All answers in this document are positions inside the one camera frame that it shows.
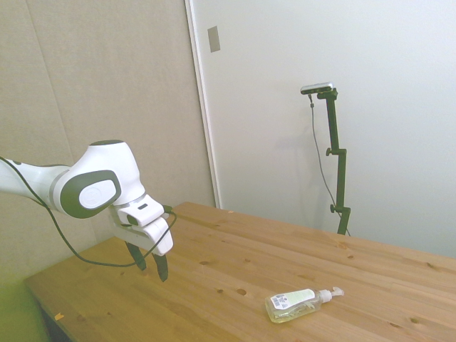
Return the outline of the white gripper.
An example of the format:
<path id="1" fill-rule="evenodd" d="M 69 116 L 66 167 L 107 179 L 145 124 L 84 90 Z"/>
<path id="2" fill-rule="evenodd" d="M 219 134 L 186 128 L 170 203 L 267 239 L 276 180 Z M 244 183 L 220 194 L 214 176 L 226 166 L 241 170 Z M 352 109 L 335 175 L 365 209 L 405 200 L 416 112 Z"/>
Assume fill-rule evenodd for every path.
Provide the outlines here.
<path id="1" fill-rule="evenodd" d="M 121 227 L 115 224 L 113 233 L 116 237 L 126 241 L 126 247 L 141 271 L 146 270 L 147 264 L 140 248 L 151 250 L 160 280 L 165 282 L 168 279 L 166 253 L 172 249 L 173 240 L 168 223 L 163 217 L 159 217 L 145 227 Z"/>

